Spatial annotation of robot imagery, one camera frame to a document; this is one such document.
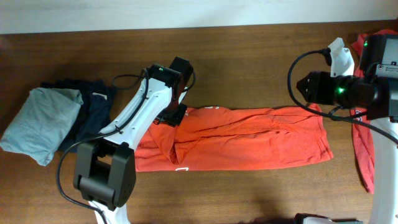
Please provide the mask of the orange FRAM t-shirt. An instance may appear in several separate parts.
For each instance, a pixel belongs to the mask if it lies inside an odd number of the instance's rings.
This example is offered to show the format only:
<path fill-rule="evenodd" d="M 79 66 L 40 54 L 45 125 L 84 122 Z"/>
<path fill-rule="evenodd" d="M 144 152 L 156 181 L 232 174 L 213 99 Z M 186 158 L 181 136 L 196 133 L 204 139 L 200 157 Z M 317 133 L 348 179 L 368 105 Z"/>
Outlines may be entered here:
<path fill-rule="evenodd" d="M 135 152 L 150 171 L 268 170 L 333 158 L 323 119 L 297 106 L 188 108 L 180 125 L 152 124 Z"/>

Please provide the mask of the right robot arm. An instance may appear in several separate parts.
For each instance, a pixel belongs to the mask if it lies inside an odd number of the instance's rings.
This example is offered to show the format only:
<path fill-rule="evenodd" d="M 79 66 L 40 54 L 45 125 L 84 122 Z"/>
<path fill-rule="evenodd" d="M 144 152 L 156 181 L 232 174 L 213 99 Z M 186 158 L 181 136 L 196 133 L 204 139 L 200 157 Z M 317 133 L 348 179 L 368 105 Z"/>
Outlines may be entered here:
<path fill-rule="evenodd" d="M 354 60 L 343 39 L 315 51 L 330 71 L 310 72 L 297 82 L 304 100 L 330 105 L 319 115 L 368 128 L 374 147 L 374 197 L 370 223 L 397 223 L 397 36 L 365 38 L 359 62 L 364 72 L 354 75 Z"/>

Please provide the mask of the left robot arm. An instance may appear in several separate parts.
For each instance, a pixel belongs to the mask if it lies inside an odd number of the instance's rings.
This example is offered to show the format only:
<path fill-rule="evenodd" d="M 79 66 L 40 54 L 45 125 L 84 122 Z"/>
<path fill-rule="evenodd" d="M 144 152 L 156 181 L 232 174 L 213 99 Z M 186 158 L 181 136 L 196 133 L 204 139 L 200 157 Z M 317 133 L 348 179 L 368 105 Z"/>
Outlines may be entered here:
<path fill-rule="evenodd" d="M 122 112 L 99 136 L 77 147 L 73 186 L 88 201 L 98 223 L 128 223 L 126 203 L 136 184 L 135 151 L 152 123 L 178 126 L 187 110 L 182 100 L 193 86 L 190 62 L 175 58 L 154 64 Z"/>

